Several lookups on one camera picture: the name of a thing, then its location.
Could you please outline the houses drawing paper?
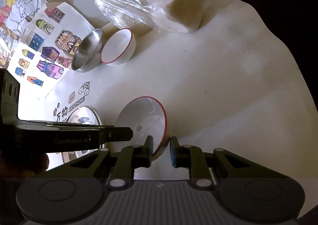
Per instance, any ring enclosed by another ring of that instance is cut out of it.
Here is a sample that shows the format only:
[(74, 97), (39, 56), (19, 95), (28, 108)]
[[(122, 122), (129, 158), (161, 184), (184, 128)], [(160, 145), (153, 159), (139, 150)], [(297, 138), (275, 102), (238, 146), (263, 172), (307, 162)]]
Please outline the houses drawing paper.
[(71, 70), (76, 50), (93, 26), (66, 2), (48, 2), (17, 43), (9, 72), (22, 92), (44, 98)]

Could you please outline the deep steel bowl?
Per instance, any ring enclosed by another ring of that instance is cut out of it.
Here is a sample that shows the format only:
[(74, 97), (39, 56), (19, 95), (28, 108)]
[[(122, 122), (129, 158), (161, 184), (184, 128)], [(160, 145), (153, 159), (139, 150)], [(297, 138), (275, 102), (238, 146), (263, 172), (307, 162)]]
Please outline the deep steel bowl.
[(74, 54), (71, 68), (78, 73), (87, 73), (100, 63), (102, 30), (95, 29), (87, 34)]

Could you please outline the coloured cartoon poster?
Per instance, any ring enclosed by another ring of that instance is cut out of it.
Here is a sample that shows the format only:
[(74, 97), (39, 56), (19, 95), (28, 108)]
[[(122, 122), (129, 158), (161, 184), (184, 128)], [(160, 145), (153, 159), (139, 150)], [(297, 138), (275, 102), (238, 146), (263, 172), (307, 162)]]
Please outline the coloured cartoon poster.
[(46, 3), (46, 0), (1, 0), (1, 68), (8, 68), (19, 40)]

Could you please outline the clear plastic bag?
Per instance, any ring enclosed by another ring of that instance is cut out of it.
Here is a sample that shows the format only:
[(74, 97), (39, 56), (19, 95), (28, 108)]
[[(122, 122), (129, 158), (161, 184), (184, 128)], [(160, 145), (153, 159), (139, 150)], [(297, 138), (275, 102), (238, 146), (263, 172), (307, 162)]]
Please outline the clear plastic bag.
[(167, 18), (158, 0), (95, 0), (95, 5), (118, 28), (143, 24), (152, 29), (174, 31), (174, 23)]

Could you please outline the white bowl red rim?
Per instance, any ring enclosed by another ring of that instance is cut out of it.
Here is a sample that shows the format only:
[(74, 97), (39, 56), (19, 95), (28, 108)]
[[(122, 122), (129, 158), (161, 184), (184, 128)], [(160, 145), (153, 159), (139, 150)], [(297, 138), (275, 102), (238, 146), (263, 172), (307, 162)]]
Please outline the white bowl red rim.
[(114, 33), (101, 51), (101, 63), (109, 66), (126, 64), (134, 55), (136, 39), (133, 32), (124, 28)]
[(144, 144), (147, 136), (153, 138), (152, 159), (158, 159), (166, 149), (169, 136), (167, 134), (167, 114), (157, 99), (141, 96), (129, 102), (120, 112), (116, 127), (129, 127), (133, 130), (130, 141), (115, 142), (113, 150), (119, 152), (130, 145)]

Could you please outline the large steel plate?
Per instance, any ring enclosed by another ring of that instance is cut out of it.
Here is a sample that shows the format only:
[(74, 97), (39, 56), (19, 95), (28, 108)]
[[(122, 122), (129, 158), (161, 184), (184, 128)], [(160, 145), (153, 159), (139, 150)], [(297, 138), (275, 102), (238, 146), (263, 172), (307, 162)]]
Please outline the large steel plate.
[(68, 117), (67, 122), (77, 124), (75, 142), (80, 145), (73, 146), (72, 148), (68, 147), (68, 151), (61, 152), (61, 158), (64, 164), (88, 155), (100, 148), (100, 146), (97, 148), (84, 147), (87, 145), (87, 142), (84, 142), (83, 140), (87, 139), (88, 131), (83, 126), (102, 125), (97, 110), (92, 106), (80, 106), (76, 108)]

